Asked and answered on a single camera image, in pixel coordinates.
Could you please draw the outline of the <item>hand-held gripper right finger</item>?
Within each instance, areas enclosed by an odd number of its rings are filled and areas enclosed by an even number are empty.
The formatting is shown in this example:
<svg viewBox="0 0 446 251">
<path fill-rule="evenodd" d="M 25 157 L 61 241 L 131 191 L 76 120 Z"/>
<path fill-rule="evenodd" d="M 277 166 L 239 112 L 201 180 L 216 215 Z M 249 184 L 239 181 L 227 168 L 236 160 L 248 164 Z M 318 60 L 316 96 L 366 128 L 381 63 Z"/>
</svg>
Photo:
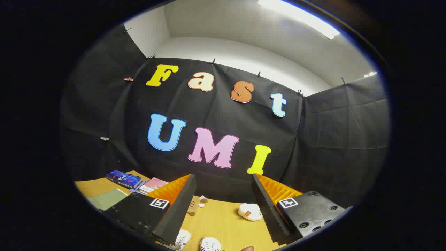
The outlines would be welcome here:
<svg viewBox="0 0 446 251">
<path fill-rule="evenodd" d="M 278 244 L 292 244 L 312 235 L 352 209 L 319 192 L 298 192 L 260 174 L 252 175 L 252 190 L 272 241 Z"/>
</svg>

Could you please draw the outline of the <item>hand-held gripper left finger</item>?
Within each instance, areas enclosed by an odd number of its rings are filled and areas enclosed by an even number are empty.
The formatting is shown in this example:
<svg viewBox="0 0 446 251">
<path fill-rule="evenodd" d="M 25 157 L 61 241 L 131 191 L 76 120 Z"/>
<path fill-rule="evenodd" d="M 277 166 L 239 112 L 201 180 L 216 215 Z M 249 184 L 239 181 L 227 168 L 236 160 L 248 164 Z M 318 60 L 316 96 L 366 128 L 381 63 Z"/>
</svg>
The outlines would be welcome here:
<svg viewBox="0 0 446 251">
<path fill-rule="evenodd" d="M 103 215 L 139 239 L 175 243 L 197 187 L 194 174 L 177 178 L 146 195 L 132 193 Z"/>
</svg>

